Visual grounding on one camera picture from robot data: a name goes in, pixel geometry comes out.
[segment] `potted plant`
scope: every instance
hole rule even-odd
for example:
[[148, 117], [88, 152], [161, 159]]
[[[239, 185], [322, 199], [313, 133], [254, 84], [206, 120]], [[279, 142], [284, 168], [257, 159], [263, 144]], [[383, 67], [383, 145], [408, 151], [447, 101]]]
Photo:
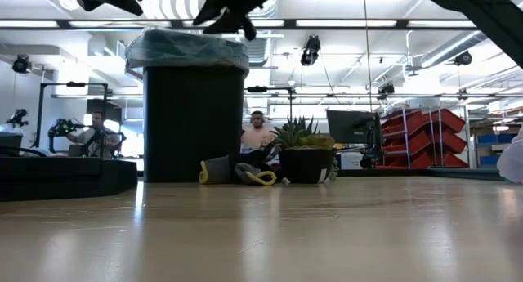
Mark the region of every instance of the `potted plant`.
[[295, 183], [323, 183], [333, 179], [336, 174], [334, 167], [334, 139], [319, 134], [318, 123], [312, 129], [314, 118], [308, 126], [305, 118], [288, 119], [282, 128], [272, 131], [281, 144], [279, 162], [284, 176]]

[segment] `black plant pot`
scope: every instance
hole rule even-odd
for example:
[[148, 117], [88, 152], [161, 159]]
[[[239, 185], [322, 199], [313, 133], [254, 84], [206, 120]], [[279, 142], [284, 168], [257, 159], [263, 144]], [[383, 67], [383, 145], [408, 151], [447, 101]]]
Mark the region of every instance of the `black plant pot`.
[[317, 184], [329, 179], [334, 151], [323, 149], [288, 149], [279, 153], [284, 176], [292, 183]]

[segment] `wooden floor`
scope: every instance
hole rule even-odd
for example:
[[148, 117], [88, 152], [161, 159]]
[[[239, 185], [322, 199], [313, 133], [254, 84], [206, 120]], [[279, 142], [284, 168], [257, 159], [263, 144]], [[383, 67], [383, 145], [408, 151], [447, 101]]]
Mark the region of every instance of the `wooden floor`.
[[430, 177], [0, 203], [0, 281], [521, 282], [523, 187]]

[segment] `sitting man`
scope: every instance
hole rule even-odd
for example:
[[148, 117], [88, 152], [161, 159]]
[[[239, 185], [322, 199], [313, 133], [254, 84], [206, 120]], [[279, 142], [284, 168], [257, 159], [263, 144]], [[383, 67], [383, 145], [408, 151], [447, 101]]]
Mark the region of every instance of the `sitting man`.
[[263, 125], [264, 122], [261, 111], [257, 110], [251, 114], [253, 129], [245, 131], [242, 135], [243, 146], [258, 149], [269, 145], [276, 138], [276, 135], [270, 132], [270, 128]]
[[[104, 119], [103, 119], [103, 113], [101, 111], [97, 111], [92, 114], [92, 128], [89, 128], [88, 130], [81, 132], [79, 135], [75, 136], [73, 134], [67, 134], [67, 139], [69, 139], [73, 143], [79, 143], [79, 144], [87, 144], [89, 140], [95, 136], [96, 131], [102, 130], [107, 133], [113, 133], [106, 127], [104, 127]], [[118, 145], [119, 137], [117, 135], [106, 135], [104, 139], [104, 159], [110, 159], [111, 153], [114, 150], [114, 148]], [[101, 157], [100, 155], [100, 147], [101, 147], [101, 140], [95, 140], [93, 141], [88, 148], [89, 156], [96, 156]]]

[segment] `ceiling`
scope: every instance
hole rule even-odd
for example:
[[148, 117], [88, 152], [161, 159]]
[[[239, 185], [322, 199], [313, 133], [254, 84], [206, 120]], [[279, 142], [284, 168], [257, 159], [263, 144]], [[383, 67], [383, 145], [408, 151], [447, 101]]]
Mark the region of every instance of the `ceiling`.
[[[193, 18], [204, 0], [147, 0], [142, 3], [145, 14], [141, 18]], [[523, 0], [512, 0], [516, 4]], [[275, 14], [280, 19], [464, 19], [463, 15], [446, 11], [430, 0], [278, 0], [275, 1]], [[137, 17], [104, 5], [92, 12], [85, 12], [75, 6], [74, 0], [0, 0], [0, 18], [27, 19], [121, 19]], [[407, 42], [406, 31], [399, 30], [282, 30], [274, 31], [279, 38], [270, 41], [270, 55], [265, 67], [273, 69], [251, 69], [246, 84], [288, 85], [295, 82], [298, 93], [366, 93], [369, 84], [372, 92], [377, 92], [383, 78], [395, 84], [397, 93], [455, 93], [460, 87], [467, 87], [469, 92], [516, 92], [523, 83], [523, 73], [514, 68], [508, 59], [491, 41], [484, 41], [469, 49], [474, 61], [469, 66], [459, 69], [445, 62], [425, 69], [419, 77], [410, 78], [404, 67], [409, 58], [424, 56], [443, 46], [460, 34], [460, 31], [414, 31]], [[124, 73], [124, 61], [118, 56], [103, 53], [94, 56], [90, 50], [90, 40], [103, 38], [107, 47], [116, 48], [116, 41], [129, 44], [139, 32], [81, 32], [81, 31], [0, 31], [0, 43], [14, 45], [51, 45], [59, 47], [68, 55], [74, 56], [79, 65], [93, 69], [93, 78], [104, 79], [118, 93], [140, 93], [142, 88], [133, 78]], [[318, 35], [322, 42], [320, 58], [310, 67], [302, 67], [299, 59], [301, 49], [309, 35]], [[56, 58], [49, 58], [49, 65], [54, 65]], [[478, 100], [474, 103], [487, 104], [492, 100]], [[248, 107], [266, 107], [271, 112], [271, 105], [287, 104], [285, 99], [248, 98]], [[391, 104], [405, 100], [389, 101]], [[366, 101], [351, 98], [307, 98], [297, 99], [296, 104], [337, 105], [350, 108], [351, 105], [368, 104]], [[141, 106], [139, 100], [127, 101], [127, 106]]]

